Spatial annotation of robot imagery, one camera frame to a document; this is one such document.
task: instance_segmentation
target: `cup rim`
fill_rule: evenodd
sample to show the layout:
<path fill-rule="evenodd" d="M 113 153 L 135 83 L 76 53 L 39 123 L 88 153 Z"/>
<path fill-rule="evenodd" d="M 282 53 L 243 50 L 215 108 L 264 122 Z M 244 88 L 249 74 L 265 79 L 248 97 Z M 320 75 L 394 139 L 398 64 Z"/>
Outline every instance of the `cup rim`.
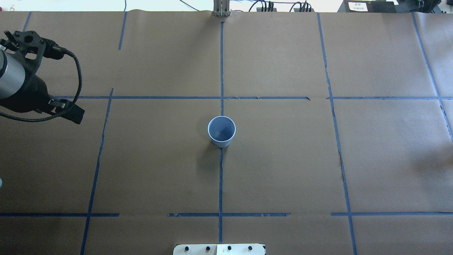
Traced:
<path fill-rule="evenodd" d="M 210 134 L 210 132 L 209 132 L 209 127 L 211 126 L 211 123 L 212 123 L 216 118 L 227 118 L 227 119 L 229 119 L 229 120 L 233 123 L 233 126 L 234 126 L 234 133 L 233 133 L 233 135 L 232 135 L 229 139 L 227 139 L 227 140 L 225 140 L 225 141 L 218 141 L 218 140 L 212 138 L 212 136 L 211 136 L 211 134 Z M 209 122 L 209 124 L 207 125 L 207 134 L 209 135 L 209 137 L 210 137 L 213 141 L 216 141 L 216 142 L 226 142 L 226 141 L 228 141 L 228 140 L 233 139 L 234 135 L 236 135 L 236 124 L 234 123 L 234 121 L 233 121 L 232 119 L 230 119 L 229 117 L 227 117 L 227 116 L 225 116 L 225 115 L 220 115 L 220 116 L 214 117 L 214 118 Z"/>

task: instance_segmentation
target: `sticker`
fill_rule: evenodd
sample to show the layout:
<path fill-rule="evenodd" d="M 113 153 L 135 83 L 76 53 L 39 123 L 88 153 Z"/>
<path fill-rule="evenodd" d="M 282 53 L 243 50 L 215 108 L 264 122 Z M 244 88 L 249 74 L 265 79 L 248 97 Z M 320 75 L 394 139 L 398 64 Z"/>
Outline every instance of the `sticker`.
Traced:
<path fill-rule="evenodd" d="M 368 8 L 366 7 L 366 3 L 348 2 L 348 4 L 349 4 L 349 10 L 368 11 Z"/>

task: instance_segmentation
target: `electrical cable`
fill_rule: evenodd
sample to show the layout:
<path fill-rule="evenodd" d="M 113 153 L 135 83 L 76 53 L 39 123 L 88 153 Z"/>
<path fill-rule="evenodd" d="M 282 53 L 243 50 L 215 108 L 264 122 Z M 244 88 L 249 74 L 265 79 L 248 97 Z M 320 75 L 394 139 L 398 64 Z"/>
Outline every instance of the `electrical cable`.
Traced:
<path fill-rule="evenodd" d="M 302 3 L 301 3 L 301 2 L 295 2 L 295 3 L 293 4 L 293 6 L 291 6 L 291 9 L 289 10 L 289 12 L 292 11 L 293 7 L 294 7 L 296 4 L 302 4 Z"/>
<path fill-rule="evenodd" d="M 47 121 L 47 120 L 51 120 L 51 119 L 60 117 L 63 114 L 69 112 L 72 109 L 72 107 L 76 104 L 77 99 L 79 98 L 80 92 L 82 90 L 82 70 L 80 68 L 79 60 L 77 59 L 77 57 L 75 56 L 74 53 L 72 53 L 71 51 L 69 51 L 69 50 L 67 50 L 67 49 L 65 49 L 63 47 L 58 47 L 58 48 L 61 49 L 64 54 L 72 57 L 74 59 L 74 61 L 76 62 L 77 75 L 78 75 L 78 78 L 79 78 L 79 85 L 78 85 L 76 95 L 74 96 L 74 99 L 73 99 L 71 105 L 67 109 L 65 109 L 65 110 L 63 110 L 63 111 L 61 111 L 59 113 L 56 113 L 56 114 L 54 114 L 52 116 L 45 117 L 45 118 L 37 118 L 37 119 L 20 118 L 20 117 L 11 116 L 9 114 L 2 113 L 2 112 L 0 112 L 0 116 L 3 116 L 3 117 L 8 118 L 8 119 L 12 119 L 12 120 L 22 121 L 22 122 L 43 122 L 43 121 Z"/>
<path fill-rule="evenodd" d="M 301 12 L 305 12 L 306 6 L 307 6 L 307 0 L 305 0 L 304 4 L 302 5 Z"/>
<path fill-rule="evenodd" d="M 198 9 L 193 8 L 191 5 L 189 5 L 188 3 L 184 2 L 183 0 L 179 0 L 179 1 L 182 2 L 183 4 L 187 5 L 189 8 L 192 8 L 192 9 L 194 9 L 196 11 L 200 11 Z"/>
<path fill-rule="evenodd" d="M 261 11 L 263 11 L 263 2 L 264 2 L 264 1 L 263 1 L 263 0 L 258 0 L 258 1 L 256 1 L 255 3 L 253 3 L 252 6 L 250 6 L 249 12 L 252 10 L 253 6 L 254 6 L 256 3 L 258 3 L 258 2 L 261 2 Z"/>

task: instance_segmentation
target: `painter's tape grid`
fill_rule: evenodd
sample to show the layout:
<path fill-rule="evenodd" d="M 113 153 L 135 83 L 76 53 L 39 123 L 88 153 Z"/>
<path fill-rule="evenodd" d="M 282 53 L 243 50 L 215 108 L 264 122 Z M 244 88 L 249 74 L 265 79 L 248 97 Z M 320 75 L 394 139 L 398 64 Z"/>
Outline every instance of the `painter's tape grid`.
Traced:
<path fill-rule="evenodd" d="M 344 163 L 343 163 L 343 155 L 342 155 L 342 151 L 341 151 L 340 136 L 338 134 L 337 117 L 335 116 L 335 107 L 333 105 L 332 87 L 330 84 L 329 74 L 327 72 L 327 57 L 326 57 L 326 49 L 324 47 L 323 28 L 321 26 L 321 17 L 319 15 L 319 13 L 317 13 L 317 15 L 318 15 L 319 36 L 321 38 L 321 48 L 323 50 L 323 59 L 324 59 L 324 67 L 325 67 L 325 72 L 326 72 L 326 80 L 327 80 L 328 90 L 329 90 L 330 106 L 332 108 L 333 126 L 335 128 L 335 137 L 337 139 L 337 148 L 338 148 L 338 153 L 340 154 L 341 171 L 343 174 L 343 189 L 344 189 L 344 196 L 345 196 L 345 200 L 346 200 L 346 208 L 347 208 L 347 214 L 348 214 L 347 216 L 348 216 L 348 220 L 349 220 L 349 232 L 351 234 L 352 250 L 354 252 L 354 255 L 357 255 L 356 238 L 354 235 L 354 226 L 352 224 L 351 205 L 349 204 L 349 195 L 348 195 L 348 191 L 347 191 L 346 174 L 344 171 Z"/>
<path fill-rule="evenodd" d="M 434 79 L 433 71 L 431 70 L 431 65 L 429 64 L 428 57 L 426 56 L 426 52 L 425 52 L 425 49 L 424 49 L 424 46 L 423 46 L 422 39 L 420 37 L 419 28 L 418 28 L 418 25 L 417 25 L 417 20 L 415 19 L 415 13 L 414 12 L 412 13 L 412 20 L 414 22 L 415 33 L 417 34 L 417 39 L 419 40 L 420 48 L 421 48 L 422 53 L 423 53 L 423 58 L 425 59 L 426 67 L 428 68 L 429 76 L 431 77 L 431 81 L 433 82 L 433 86 L 434 86 L 434 90 L 436 92 L 436 96 L 437 96 L 437 98 L 439 100 L 440 110 L 442 111 L 443 118 L 445 120 L 445 124 L 447 124 L 447 129 L 448 129 L 448 133 L 450 134 L 450 139 L 453 142 L 453 132 L 452 132 L 452 128 L 451 128 L 451 125 L 450 125 L 450 121 L 448 120 L 448 116 L 447 116 L 447 114 L 445 112 L 445 108 L 443 107 L 443 102 L 442 102 L 442 99 L 440 97 L 439 89 L 437 87 L 436 80 Z"/>
<path fill-rule="evenodd" d="M 113 95 L 113 89 L 110 91 L 109 102 L 107 104 L 106 118 L 104 120 L 104 128 L 102 130 L 101 144 L 99 146 L 99 153 L 97 155 L 96 170 L 94 173 L 93 187 L 91 190 L 90 204 L 88 205 L 87 221 L 85 222 L 85 230 L 83 232 L 83 240 L 82 240 L 82 247 L 80 249 L 80 255 L 83 255 L 85 253 L 85 244 L 87 242 L 88 228 L 90 226 L 91 211 L 93 208 L 93 201 L 94 201 L 94 194 L 96 191 L 97 177 L 99 175 L 99 166 L 101 164 L 102 149 L 104 147 L 104 140 L 106 137 L 106 127 L 107 127 L 107 120 L 109 118 L 110 105 L 112 102 L 112 95 Z"/>
<path fill-rule="evenodd" d="M 87 213 L 0 213 L 0 217 L 87 217 Z M 92 213 L 91 217 L 119 217 L 119 213 Z"/>
<path fill-rule="evenodd" d="M 74 96 L 56 96 L 58 99 L 73 99 Z M 79 99 L 109 99 L 108 96 L 80 96 Z M 438 100 L 437 97 L 332 97 L 334 100 Z M 190 96 L 113 96 L 112 99 L 222 99 L 222 97 L 190 97 Z M 226 100 L 308 100 L 309 97 L 223 97 Z M 440 97 L 441 100 L 453 100 L 453 97 Z"/>
<path fill-rule="evenodd" d="M 223 116 L 223 25 L 224 21 L 220 23 L 220 115 Z"/>
<path fill-rule="evenodd" d="M 127 11 L 124 12 L 123 27 L 121 28 L 121 36 L 120 36 L 120 43 L 118 44 L 118 50 L 121 50 L 121 46 L 123 45 L 123 37 L 124 37 L 124 29 L 126 27 L 126 19 L 127 19 Z"/>
<path fill-rule="evenodd" d="M 221 244 L 223 243 L 223 148 L 220 148 L 219 172 L 219 244 Z"/>
<path fill-rule="evenodd" d="M 453 216 L 453 212 L 443 211 L 381 211 L 381 212 L 353 212 L 352 216 Z M 346 217 L 345 212 L 333 212 L 333 217 Z"/>
<path fill-rule="evenodd" d="M 30 21 L 30 17 L 31 17 L 31 11 L 29 11 L 29 14 L 27 15 L 27 20 L 25 21 L 24 28 L 22 29 L 22 32 L 25 32 L 25 30 L 27 29 L 28 22 Z"/>
<path fill-rule="evenodd" d="M 222 217 L 288 217 L 291 215 L 289 212 L 252 212 L 252 213 L 231 213 L 223 212 Z M 205 213 L 169 213 L 169 217 L 219 217 L 218 213 L 205 212 Z"/>

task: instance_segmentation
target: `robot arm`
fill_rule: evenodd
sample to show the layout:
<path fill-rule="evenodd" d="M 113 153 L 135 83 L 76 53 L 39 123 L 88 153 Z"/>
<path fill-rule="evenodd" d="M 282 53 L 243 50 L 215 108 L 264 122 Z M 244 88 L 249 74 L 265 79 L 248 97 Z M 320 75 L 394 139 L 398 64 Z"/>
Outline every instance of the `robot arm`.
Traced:
<path fill-rule="evenodd" d="M 85 111 L 75 104 L 82 89 L 77 57 L 54 41 L 40 37 L 35 31 L 15 31 L 14 34 L 5 31 L 5 34 L 8 40 L 0 40 L 0 105 L 17 113 L 36 111 L 50 116 L 40 119 L 19 118 L 6 113 L 0 113 L 0 116 L 24 122 L 63 117 L 80 124 Z M 7 49 L 14 51 L 14 54 L 7 53 Z M 27 53 L 36 54 L 36 58 L 26 58 Z M 72 102 L 49 95 L 46 83 L 36 76 L 43 57 L 59 60 L 64 55 L 74 58 L 79 76 L 78 90 Z"/>

